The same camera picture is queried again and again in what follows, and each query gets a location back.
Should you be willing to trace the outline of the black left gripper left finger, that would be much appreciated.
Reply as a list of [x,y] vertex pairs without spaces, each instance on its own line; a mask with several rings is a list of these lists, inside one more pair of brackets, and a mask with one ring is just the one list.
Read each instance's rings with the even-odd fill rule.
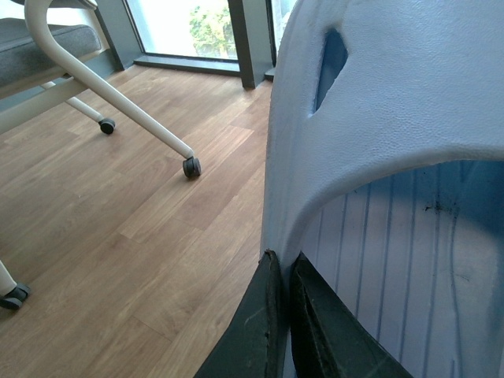
[[280,265],[266,250],[229,326],[195,375],[278,376],[282,310]]

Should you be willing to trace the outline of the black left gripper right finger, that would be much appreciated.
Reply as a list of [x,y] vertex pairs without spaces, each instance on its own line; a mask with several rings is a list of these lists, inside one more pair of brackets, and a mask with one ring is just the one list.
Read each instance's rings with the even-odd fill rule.
[[410,377],[300,254],[290,279],[291,351],[298,377]]

